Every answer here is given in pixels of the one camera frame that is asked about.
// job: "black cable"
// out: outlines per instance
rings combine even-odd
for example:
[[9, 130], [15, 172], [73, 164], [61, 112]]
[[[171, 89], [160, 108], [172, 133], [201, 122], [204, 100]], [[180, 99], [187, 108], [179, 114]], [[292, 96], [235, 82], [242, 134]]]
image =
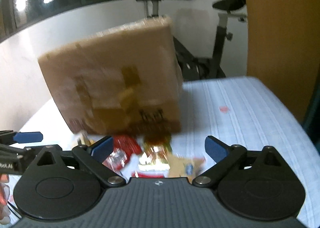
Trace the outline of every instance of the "black cable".
[[[14, 211], [16, 211], [19, 215], [20, 215], [20, 213], [19, 213], [19, 210], [17, 209], [17, 207], [15, 207], [12, 203], [10, 203], [10, 202], [8, 202], [8, 205], [14, 210]], [[21, 215], [20, 216], [18, 216], [14, 211], [12, 211], [11, 209], [10, 209], [10, 211], [18, 218], [18, 219], [21, 219], [22, 217], [21, 217]]]

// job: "human hand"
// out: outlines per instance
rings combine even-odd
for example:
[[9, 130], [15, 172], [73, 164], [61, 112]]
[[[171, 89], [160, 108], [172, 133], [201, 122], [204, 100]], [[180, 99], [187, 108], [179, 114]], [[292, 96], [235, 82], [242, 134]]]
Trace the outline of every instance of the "human hand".
[[9, 183], [9, 175], [0, 174], [0, 224], [9, 224], [11, 221], [10, 209], [7, 206], [10, 188], [6, 183]]

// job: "exercise bike seat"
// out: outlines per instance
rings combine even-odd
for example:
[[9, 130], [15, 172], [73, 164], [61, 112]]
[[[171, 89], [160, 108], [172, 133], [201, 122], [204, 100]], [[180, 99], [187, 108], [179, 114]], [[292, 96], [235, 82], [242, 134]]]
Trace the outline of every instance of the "exercise bike seat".
[[212, 8], [222, 11], [236, 11], [243, 8], [246, 5], [245, 0], [219, 0], [212, 4]]

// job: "cardboard box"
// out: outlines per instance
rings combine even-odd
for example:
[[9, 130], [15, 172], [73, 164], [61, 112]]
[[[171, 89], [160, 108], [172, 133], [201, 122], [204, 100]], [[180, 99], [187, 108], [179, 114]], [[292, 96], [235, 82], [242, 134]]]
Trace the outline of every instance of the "cardboard box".
[[182, 74], [169, 18], [97, 33], [38, 59], [73, 133], [179, 132]]

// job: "blue logo on package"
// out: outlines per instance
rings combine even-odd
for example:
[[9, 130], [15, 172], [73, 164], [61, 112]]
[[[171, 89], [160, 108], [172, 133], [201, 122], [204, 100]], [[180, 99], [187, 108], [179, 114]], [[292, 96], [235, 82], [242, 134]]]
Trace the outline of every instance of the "blue logo on package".
[[192, 172], [193, 172], [193, 165], [192, 164], [187, 164], [185, 166], [185, 173], [187, 175], [192, 175]]

